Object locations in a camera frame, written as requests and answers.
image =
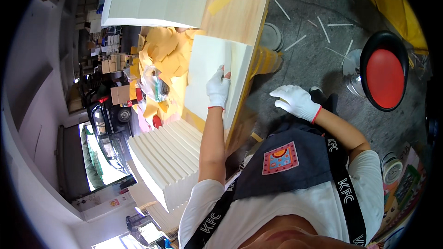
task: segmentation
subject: wooden table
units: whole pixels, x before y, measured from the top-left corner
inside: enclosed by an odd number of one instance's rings
[[[227,39],[254,46],[249,62],[248,74],[241,92],[232,126],[225,132],[226,154],[229,156],[237,150],[251,135],[257,120],[257,114],[249,110],[244,102],[252,85],[254,56],[263,30],[264,20],[268,13],[269,0],[232,0],[218,13],[211,15],[208,6],[214,0],[207,0],[203,14],[201,30],[208,36]]]

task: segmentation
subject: car wheel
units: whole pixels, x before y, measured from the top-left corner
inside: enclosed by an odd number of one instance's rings
[[[118,111],[117,118],[120,122],[128,122],[131,119],[131,110],[129,108],[121,108]]]

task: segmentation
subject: car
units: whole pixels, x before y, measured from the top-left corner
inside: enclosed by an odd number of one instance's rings
[[[100,98],[88,95],[88,117],[97,143],[108,164],[130,174],[126,161],[131,159],[127,140],[132,135],[131,108],[113,105],[110,95]]]

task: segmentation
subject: paint can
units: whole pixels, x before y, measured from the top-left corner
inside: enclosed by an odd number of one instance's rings
[[[283,35],[277,26],[265,22],[260,37],[260,45],[272,51],[280,51],[283,48]]]
[[[383,182],[386,185],[393,184],[400,177],[403,170],[403,163],[397,159],[397,155],[389,152],[381,160],[381,172],[383,173]]]

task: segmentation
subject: warning sign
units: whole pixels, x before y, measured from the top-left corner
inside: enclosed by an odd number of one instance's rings
[[[118,202],[117,198],[115,198],[114,200],[111,200],[109,203],[111,204],[111,207],[115,207],[115,206],[120,205],[120,202]]]

